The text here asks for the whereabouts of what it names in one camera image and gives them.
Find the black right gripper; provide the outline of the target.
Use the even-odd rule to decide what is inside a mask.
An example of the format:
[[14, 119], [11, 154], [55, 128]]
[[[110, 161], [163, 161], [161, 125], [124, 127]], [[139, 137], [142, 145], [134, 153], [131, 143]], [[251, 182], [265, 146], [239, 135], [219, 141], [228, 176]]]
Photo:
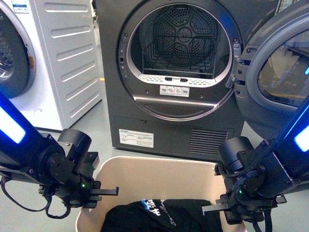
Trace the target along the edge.
[[214, 171], [215, 175], [223, 177], [226, 194], [220, 196], [218, 205], [203, 206], [204, 216], [207, 212], [224, 211], [228, 224], [238, 224], [241, 220], [252, 224], [261, 221], [272, 224], [271, 210], [287, 202], [284, 195], [267, 198], [258, 194], [257, 190], [265, 179], [263, 166], [243, 174], [229, 174], [222, 164], [216, 164]]

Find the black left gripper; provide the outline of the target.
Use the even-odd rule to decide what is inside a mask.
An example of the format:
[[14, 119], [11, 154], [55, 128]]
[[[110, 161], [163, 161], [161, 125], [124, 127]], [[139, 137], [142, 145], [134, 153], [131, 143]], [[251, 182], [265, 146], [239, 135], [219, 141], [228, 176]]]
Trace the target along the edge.
[[93, 178], [99, 158], [98, 152], [86, 152], [85, 156], [74, 153], [77, 158], [52, 154], [46, 169], [51, 183], [40, 185], [39, 193], [47, 200], [59, 197], [67, 208], [95, 208], [102, 195], [118, 195], [115, 189], [100, 189], [101, 182]]

